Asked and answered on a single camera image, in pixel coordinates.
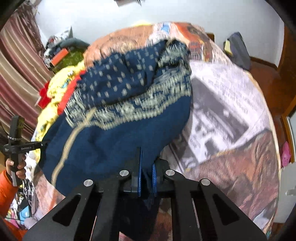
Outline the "orange left sleeve forearm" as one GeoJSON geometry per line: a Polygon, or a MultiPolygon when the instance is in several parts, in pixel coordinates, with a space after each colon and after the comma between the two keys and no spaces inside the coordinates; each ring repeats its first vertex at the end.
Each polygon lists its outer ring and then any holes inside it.
{"type": "Polygon", "coordinates": [[[1,221],[4,222],[6,227],[10,230],[10,232],[13,234],[13,236],[17,240],[22,240],[23,236],[27,232],[27,230],[21,230],[14,226],[9,221],[5,220],[8,210],[10,209],[10,205],[15,198],[15,194],[18,191],[18,187],[14,187],[11,182],[11,178],[8,175],[8,172],[6,170],[3,170],[1,172],[1,221]]]}

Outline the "person left hand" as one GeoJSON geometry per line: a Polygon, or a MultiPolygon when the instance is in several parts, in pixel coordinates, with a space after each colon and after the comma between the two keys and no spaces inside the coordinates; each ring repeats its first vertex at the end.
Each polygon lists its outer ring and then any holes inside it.
{"type": "MultiPolygon", "coordinates": [[[[25,179],[26,178],[26,171],[25,171],[25,166],[26,166],[26,162],[25,162],[25,155],[22,155],[22,161],[18,164],[17,166],[17,172],[16,175],[18,176],[18,178],[20,179],[25,179]]],[[[10,178],[10,180],[12,180],[11,178],[11,168],[14,166],[14,162],[8,158],[6,160],[6,172],[7,172],[7,176],[10,178]]]]}

